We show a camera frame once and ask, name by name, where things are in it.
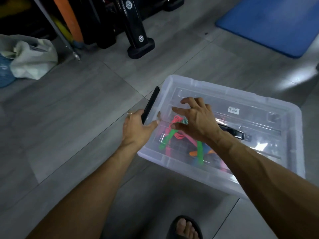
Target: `black sandal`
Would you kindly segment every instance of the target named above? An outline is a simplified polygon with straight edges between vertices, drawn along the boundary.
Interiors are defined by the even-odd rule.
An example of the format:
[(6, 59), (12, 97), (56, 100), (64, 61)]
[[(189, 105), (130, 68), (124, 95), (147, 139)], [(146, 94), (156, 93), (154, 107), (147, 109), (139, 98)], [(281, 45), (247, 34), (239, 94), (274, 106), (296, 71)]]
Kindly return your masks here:
[(195, 231), (198, 233), (198, 237), (199, 239), (203, 239), (203, 235), (202, 232), (198, 226), (198, 224), (196, 223), (196, 221), (194, 221), (192, 218), (185, 216), (185, 215), (180, 215), (178, 217), (176, 217), (174, 219), (174, 221), (172, 222), (171, 226), (169, 227), (166, 239), (186, 239), (187, 237), (178, 235), (176, 233), (176, 225), (177, 222), (181, 219), (184, 218), (186, 220), (186, 222), (190, 221), (192, 223), (192, 227), (194, 227)]

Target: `black rubber foot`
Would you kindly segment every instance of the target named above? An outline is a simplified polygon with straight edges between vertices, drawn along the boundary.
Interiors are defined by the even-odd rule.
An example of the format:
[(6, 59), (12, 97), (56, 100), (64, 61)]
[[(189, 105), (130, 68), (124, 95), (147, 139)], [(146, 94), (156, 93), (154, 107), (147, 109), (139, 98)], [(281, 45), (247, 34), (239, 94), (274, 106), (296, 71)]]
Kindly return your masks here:
[(129, 57), (136, 60), (146, 55), (149, 51), (153, 50), (155, 48), (154, 39), (147, 38), (147, 41), (148, 43), (141, 48), (133, 48), (132, 46), (130, 46), (127, 49)]
[(185, 0), (176, 0), (174, 2), (166, 1), (163, 4), (163, 10), (167, 12), (171, 12), (179, 8), (180, 6), (184, 5), (184, 3), (185, 3)]

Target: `gray tile floor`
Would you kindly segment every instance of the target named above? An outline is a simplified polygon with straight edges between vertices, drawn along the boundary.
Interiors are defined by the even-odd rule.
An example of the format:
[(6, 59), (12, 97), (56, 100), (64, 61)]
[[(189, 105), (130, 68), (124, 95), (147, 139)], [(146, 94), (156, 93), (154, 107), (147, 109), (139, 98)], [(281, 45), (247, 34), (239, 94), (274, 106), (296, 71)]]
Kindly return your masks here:
[[(240, 0), (185, 0), (144, 21), (153, 51), (127, 56), (125, 34), (106, 49), (65, 59), (38, 81), (0, 90), (0, 237), (24, 238), (121, 140), (128, 110), (178, 74), (297, 104), (303, 114), (307, 179), (319, 186), (319, 38), (298, 60), (214, 26)], [(105, 238), (165, 238), (188, 214), (205, 238), (275, 238), (249, 201), (136, 156), (105, 225)]]

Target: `hand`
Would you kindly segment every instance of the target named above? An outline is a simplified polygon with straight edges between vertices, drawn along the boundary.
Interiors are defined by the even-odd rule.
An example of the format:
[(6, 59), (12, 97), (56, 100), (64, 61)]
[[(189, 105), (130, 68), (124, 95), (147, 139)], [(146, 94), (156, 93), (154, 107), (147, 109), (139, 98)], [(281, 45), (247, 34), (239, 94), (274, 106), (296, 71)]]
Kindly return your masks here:
[(205, 104), (203, 98), (187, 97), (181, 100), (181, 104), (189, 104), (190, 109), (172, 107), (173, 112), (186, 116), (188, 125), (174, 123), (172, 129), (185, 132), (195, 140), (208, 143), (214, 135), (222, 131), (218, 126), (212, 109), (209, 104)]
[(149, 125), (142, 124), (141, 115), (144, 110), (138, 110), (125, 118), (123, 124), (123, 138), (121, 146), (132, 145), (133, 149), (138, 152), (150, 139), (152, 132), (157, 127), (159, 121), (152, 121)]

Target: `blue yoga mat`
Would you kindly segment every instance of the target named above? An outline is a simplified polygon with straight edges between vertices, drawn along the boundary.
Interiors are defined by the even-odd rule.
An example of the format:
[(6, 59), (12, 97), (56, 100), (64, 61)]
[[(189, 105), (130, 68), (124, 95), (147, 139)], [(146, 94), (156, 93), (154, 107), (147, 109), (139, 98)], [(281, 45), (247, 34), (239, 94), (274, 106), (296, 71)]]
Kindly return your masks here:
[(300, 58), (319, 33), (319, 0), (242, 0), (216, 26)]

